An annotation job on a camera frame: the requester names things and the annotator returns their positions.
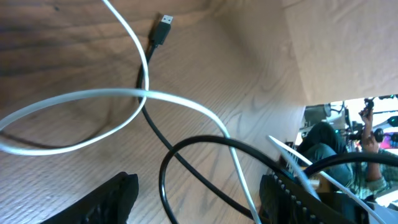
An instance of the person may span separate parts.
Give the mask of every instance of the person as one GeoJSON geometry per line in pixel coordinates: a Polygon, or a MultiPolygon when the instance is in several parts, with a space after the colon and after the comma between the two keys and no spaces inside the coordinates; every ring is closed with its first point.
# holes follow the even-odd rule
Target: person
{"type": "MultiPolygon", "coordinates": [[[[362,120],[365,123],[362,135],[363,151],[396,156],[379,148],[372,132],[373,111],[370,111],[367,117],[362,116],[362,120]]],[[[348,152],[347,145],[341,136],[330,124],[324,122],[314,125],[298,146],[297,151],[312,162],[348,152]]],[[[341,164],[329,167],[325,172],[361,199],[398,186],[398,168],[383,164],[370,162],[341,164]]]]}

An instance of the table surface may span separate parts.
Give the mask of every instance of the table surface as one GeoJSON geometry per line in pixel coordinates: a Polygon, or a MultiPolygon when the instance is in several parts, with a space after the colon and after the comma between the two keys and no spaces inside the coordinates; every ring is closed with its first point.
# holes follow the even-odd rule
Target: table surface
{"type": "MultiPolygon", "coordinates": [[[[278,1],[113,2],[144,47],[158,13],[174,16],[165,44],[149,65],[150,89],[203,104],[233,138],[273,159],[279,153],[267,135],[295,139],[305,94],[278,1]]],[[[135,85],[140,66],[136,47],[101,1],[1,1],[0,27],[0,118],[71,91],[135,85]]],[[[43,144],[73,144],[102,126],[115,127],[137,105],[127,97],[74,101],[36,112],[6,131],[43,144]]],[[[208,118],[181,106],[149,100],[147,110],[172,144],[196,134],[221,134],[208,118]]],[[[0,223],[45,220],[121,171],[139,176],[129,222],[168,223],[157,187],[166,153],[141,114],[78,151],[40,157],[0,152],[0,223]]],[[[248,207],[227,147],[196,144],[181,155],[248,207]]],[[[268,169],[247,155],[238,156],[259,208],[259,182],[268,169]]],[[[166,191],[180,223],[252,223],[175,159],[167,169],[166,191]]]]}

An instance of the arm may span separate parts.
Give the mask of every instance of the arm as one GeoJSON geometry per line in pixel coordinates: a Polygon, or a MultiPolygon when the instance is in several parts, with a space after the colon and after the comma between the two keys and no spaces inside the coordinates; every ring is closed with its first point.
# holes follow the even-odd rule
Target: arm
{"type": "MultiPolygon", "coordinates": [[[[363,141],[364,151],[366,152],[379,152],[379,144],[376,142],[373,133],[370,137],[363,141]]],[[[382,191],[387,188],[387,182],[381,174],[380,164],[368,162],[368,173],[366,174],[366,183],[369,190],[373,192],[382,191]]]]}
{"type": "Polygon", "coordinates": [[[373,110],[371,110],[368,116],[362,116],[362,121],[365,123],[365,128],[362,133],[362,142],[364,142],[370,135],[373,128],[373,110]]]}

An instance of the white cable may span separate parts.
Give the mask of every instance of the white cable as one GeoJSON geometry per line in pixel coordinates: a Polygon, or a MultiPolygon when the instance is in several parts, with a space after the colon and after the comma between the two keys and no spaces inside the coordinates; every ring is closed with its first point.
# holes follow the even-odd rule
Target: white cable
{"type": "MultiPolygon", "coordinates": [[[[124,26],[124,28],[127,30],[129,35],[133,39],[135,45],[137,46],[137,49],[138,49],[138,52],[139,52],[139,55],[140,55],[140,58],[141,58],[141,62],[142,62],[142,71],[143,71],[143,74],[144,74],[144,81],[145,81],[144,89],[145,90],[149,90],[148,64],[147,64],[147,60],[146,60],[146,57],[145,57],[144,49],[142,48],[142,45],[139,42],[139,39],[135,35],[134,31],[130,28],[129,24],[123,19],[123,17],[119,14],[119,12],[112,6],[112,4],[108,0],[103,0],[103,2],[109,8],[109,10],[116,16],[116,18],[119,20],[119,22],[124,26]]],[[[87,95],[85,97],[83,97],[83,98],[88,98],[88,97],[95,97],[96,96],[95,94],[93,94],[93,91],[95,93],[95,90],[87,90],[87,91],[81,91],[81,92],[76,92],[76,93],[86,93],[87,95]]],[[[138,93],[141,93],[141,95],[136,93],[136,96],[141,96],[142,97],[142,100],[141,100],[141,102],[140,102],[140,104],[138,106],[138,109],[135,110],[135,112],[133,112],[133,114],[125,122],[123,122],[119,126],[115,127],[114,129],[108,131],[107,133],[103,133],[103,134],[101,134],[101,135],[99,135],[99,136],[97,136],[97,137],[95,137],[93,139],[87,140],[85,142],[81,142],[81,143],[76,144],[74,146],[63,147],[63,148],[60,148],[60,149],[52,149],[52,150],[21,149],[21,148],[17,148],[17,147],[8,146],[7,144],[2,144],[1,142],[0,142],[0,149],[2,149],[3,151],[6,151],[6,152],[13,153],[13,154],[30,155],[30,156],[44,156],[44,155],[49,155],[49,154],[58,154],[58,153],[63,153],[63,152],[70,152],[70,151],[85,147],[85,146],[87,146],[89,144],[93,144],[94,142],[99,141],[99,140],[101,140],[101,139],[103,139],[103,138],[115,133],[116,131],[119,131],[121,128],[125,127],[141,111],[141,109],[144,106],[144,104],[146,102],[146,99],[147,99],[146,93],[143,93],[144,90],[131,89],[130,91],[133,91],[133,92],[134,91],[138,91],[138,93]]],[[[119,93],[119,94],[116,94],[116,95],[123,95],[123,94],[120,93],[120,90],[118,90],[116,92],[119,93]]],[[[56,105],[56,104],[59,104],[59,103],[62,103],[62,102],[66,102],[64,97],[73,98],[73,97],[75,97],[74,94],[75,93],[69,93],[69,94],[65,94],[65,95],[61,95],[61,96],[56,96],[54,98],[49,98],[47,100],[44,100],[44,101],[41,101],[41,102],[38,102],[38,103],[34,103],[33,105],[27,106],[27,107],[25,107],[25,108],[23,108],[23,109],[21,109],[19,111],[16,111],[13,114],[10,114],[9,116],[5,117],[4,119],[2,119],[0,121],[0,127],[1,127],[0,130],[5,128],[11,122],[13,122],[13,121],[15,121],[15,120],[17,120],[17,119],[29,114],[29,113],[31,113],[33,111],[37,111],[39,109],[42,109],[42,108],[45,108],[45,107],[48,107],[48,106],[51,106],[51,105],[56,105]]],[[[165,93],[159,93],[158,92],[157,94],[160,94],[162,96],[167,96],[167,94],[165,94],[165,93]]],[[[132,96],[134,94],[132,92],[130,92],[130,94],[126,93],[124,95],[132,96]]],[[[200,108],[206,110],[206,112],[211,112],[210,110],[206,109],[202,105],[199,105],[197,103],[194,103],[192,101],[189,101],[189,100],[186,100],[186,99],[183,99],[183,98],[179,98],[178,96],[172,96],[172,99],[174,99],[174,100],[180,99],[181,102],[186,102],[187,103],[187,105],[185,105],[184,103],[179,103],[181,105],[190,107],[190,106],[188,106],[189,102],[190,102],[190,103],[193,103],[193,105],[194,105],[193,109],[195,109],[195,106],[200,106],[200,108]]],[[[224,124],[221,122],[221,120],[214,113],[212,113],[210,118],[212,118],[214,121],[216,121],[216,123],[218,123],[218,125],[219,125],[220,129],[222,130],[224,136],[226,138],[230,138],[230,136],[229,136],[229,134],[228,134],[228,132],[226,130],[226,127],[224,126],[224,124]]],[[[259,218],[259,216],[257,214],[257,211],[256,211],[256,207],[254,206],[254,203],[253,203],[252,198],[250,196],[249,189],[248,189],[248,186],[246,184],[246,180],[244,179],[242,168],[240,166],[240,163],[239,163],[239,160],[238,160],[238,156],[236,155],[236,151],[235,151],[235,149],[233,147],[230,147],[229,151],[231,153],[232,160],[234,162],[234,166],[235,166],[236,172],[238,173],[238,178],[239,178],[239,181],[240,181],[241,186],[243,188],[243,192],[244,192],[244,195],[246,197],[246,201],[248,202],[248,205],[249,205],[250,211],[252,213],[253,219],[254,219],[254,221],[256,223],[261,223],[260,218],[259,218]]]]}
{"type": "MultiPolygon", "coordinates": [[[[109,8],[109,10],[116,16],[116,18],[118,18],[119,22],[124,26],[124,28],[127,30],[129,35],[133,39],[134,43],[137,45],[138,52],[139,52],[139,55],[140,55],[141,61],[142,61],[142,71],[144,72],[144,80],[145,80],[144,89],[145,90],[149,90],[148,64],[147,64],[147,60],[145,58],[144,50],[142,49],[142,46],[141,46],[137,36],[132,31],[132,29],[130,28],[129,24],[123,19],[123,17],[119,14],[119,12],[112,6],[112,4],[108,0],[103,0],[103,2],[109,8]]],[[[123,124],[121,124],[118,127],[116,127],[116,128],[118,128],[118,130],[121,129],[122,127],[124,127],[125,125],[127,125],[132,119],[134,119],[137,116],[137,114],[140,112],[140,110],[144,106],[144,104],[146,102],[146,99],[147,99],[146,97],[144,97],[142,99],[142,101],[139,104],[138,109],[130,116],[130,118],[127,121],[125,121],[123,124]]],[[[226,128],[225,128],[225,134],[224,135],[225,135],[226,138],[230,138],[226,128]]],[[[242,189],[243,189],[243,192],[244,192],[244,196],[246,197],[246,201],[249,204],[249,208],[250,208],[250,211],[252,213],[253,219],[254,219],[254,221],[256,223],[261,223],[259,215],[257,214],[257,211],[256,211],[256,207],[254,206],[253,200],[252,200],[252,198],[250,196],[248,185],[246,183],[246,180],[244,179],[242,168],[241,168],[241,165],[239,163],[238,156],[236,155],[236,151],[235,151],[234,148],[231,147],[229,149],[229,152],[231,153],[232,160],[234,162],[234,166],[235,166],[236,172],[238,173],[238,179],[239,179],[239,181],[241,183],[241,186],[242,186],[242,189]]]]}
{"type": "MultiPolygon", "coordinates": [[[[2,120],[0,120],[0,131],[3,130],[7,125],[11,124],[12,122],[28,115],[31,114],[35,111],[47,108],[49,106],[57,105],[60,103],[65,103],[68,101],[73,101],[73,100],[80,100],[80,99],[85,99],[85,98],[92,98],[92,97],[100,97],[100,96],[138,96],[138,97],[148,97],[148,98],[153,98],[153,99],[158,99],[158,100],[164,100],[172,103],[176,103],[182,106],[189,107],[191,109],[197,110],[199,112],[202,112],[203,114],[207,115],[209,118],[211,118],[217,126],[221,129],[221,132],[224,134],[226,138],[230,138],[230,135],[223,124],[223,122],[215,115],[212,111],[209,109],[205,108],[204,106],[182,98],[180,96],[174,96],[170,95],[167,93],[162,93],[159,91],[145,91],[145,90],[139,90],[139,89],[128,89],[128,88],[113,88],[113,89],[98,89],[98,90],[85,90],[85,91],[77,91],[74,93],[67,93],[64,95],[60,96],[55,96],[53,98],[49,98],[43,101],[39,101],[37,103],[34,103],[32,105],[26,106],[23,109],[20,109],[18,111],[13,112],[12,114],[6,116],[2,120]]],[[[63,147],[59,149],[26,149],[26,148],[21,148],[21,147],[15,147],[15,146],[10,146],[6,143],[0,142],[0,149],[2,151],[12,153],[12,154],[17,154],[17,155],[25,155],[25,156],[46,156],[46,155],[54,155],[54,154],[60,154],[64,152],[71,152],[74,150],[77,150],[83,146],[87,146],[95,141],[98,141],[98,137],[94,138],[92,140],[83,142],[81,144],[75,145],[75,146],[68,146],[68,147],[63,147]]],[[[251,208],[253,218],[256,223],[261,223],[258,214],[256,212],[256,208],[251,200],[251,196],[249,194],[248,187],[246,185],[246,181],[243,176],[243,172],[241,169],[241,166],[238,161],[238,157],[236,155],[235,148],[230,147],[229,151],[232,155],[235,169],[238,172],[238,177],[239,181],[241,182],[241,185],[243,186],[243,190],[245,192],[246,200],[248,201],[248,204],[251,208]]]]}
{"type": "MultiPolygon", "coordinates": [[[[116,18],[118,18],[119,22],[124,26],[124,28],[127,30],[127,32],[129,33],[129,35],[131,36],[132,40],[134,41],[135,45],[137,46],[138,52],[139,52],[139,56],[141,58],[141,62],[142,62],[142,72],[144,74],[144,81],[145,81],[145,85],[144,85],[144,89],[145,90],[149,90],[149,75],[148,75],[148,64],[147,64],[147,60],[146,60],[146,56],[144,53],[144,49],[142,48],[141,43],[139,42],[137,36],[135,35],[134,31],[130,28],[129,24],[123,19],[123,17],[117,12],[117,10],[115,10],[115,8],[107,1],[107,0],[103,0],[104,3],[106,4],[106,6],[109,8],[109,10],[116,16],[116,18]]],[[[123,127],[125,127],[128,123],[130,123],[137,115],[138,113],[141,111],[142,107],[144,106],[145,102],[146,102],[147,98],[143,97],[142,101],[140,102],[137,110],[135,110],[135,112],[133,112],[133,114],[128,117],[127,120],[125,120],[125,122],[121,123],[119,126],[115,127],[114,129],[103,133],[95,138],[92,138],[90,140],[87,140],[85,142],[81,142],[79,144],[74,145],[72,148],[75,149],[79,149],[82,147],[85,147],[89,144],[93,144],[96,141],[99,141],[113,133],[115,133],[116,131],[119,131],[120,129],[122,129],[123,127]]]]}
{"type": "MultiPolygon", "coordinates": [[[[268,136],[268,138],[272,142],[272,140],[273,140],[272,136],[268,136]]],[[[276,148],[280,151],[280,154],[283,156],[283,158],[285,158],[285,160],[290,163],[293,170],[297,174],[298,179],[300,180],[301,184],[303,185],[304,189],[308,193],[310,193],[312,196],[314,196],[316,199],[320,200],[318,194],[316,193],[314,188],[311,186],[310,180],[304,174],[304,172],[301,170],[300,166],[293,160],[293,158],[289,155],[289,153],[284,151],[281,147],[276,147],[276,148]]]]}
{"type": "MultiPolygon", "coordinates": [[[[269,139],[272,140],[272,142],[277,146],[277,147],[282,147],[292,153],[293,155],[297,156],[299,159],[303,160],[307,165],[312,165],[312,162],[309,161],[306,157],[301,155],[299,152],[296,150],[293,150],[292,148],[286,146],[284,143],[280,142],[278,139],[268,136],[269,139]]],[[[348,188],[344,187],[341,183],[337,182],[334,178],[329,176],[327,173],[324,171],[321,171],[320,174],[329,180],[332,184],[334,184],[336,187],[338,187],[342,192],[346,193],[350,198],[352,198],[356,203],[358,203],[361,207],[363,207],[370,215],[372,215],[380,224],[386,224],[383,219],[373,210],[371,209],[368,205],[366,205],[365,202],[363,202],[361,199],[359,199],[354,193],[352,193],[348,188]]]]}

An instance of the usb plug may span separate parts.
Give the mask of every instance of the usb plug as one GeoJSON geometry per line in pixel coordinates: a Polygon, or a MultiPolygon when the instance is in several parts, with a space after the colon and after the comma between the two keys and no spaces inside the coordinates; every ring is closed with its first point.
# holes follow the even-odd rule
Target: usb plug
{"type": "Polygon", "coordinates": [[[155,31],[150,38],[152,44],[154,45],[162,45],[164,43],[164,40],[167,37],[167,34],[169,34],[169,31],[171,29],[171,23],[173,21],[172,16],[164,15],[163,18],[160,20],[158,23],[157,27],[155,28],[155,31]]]}

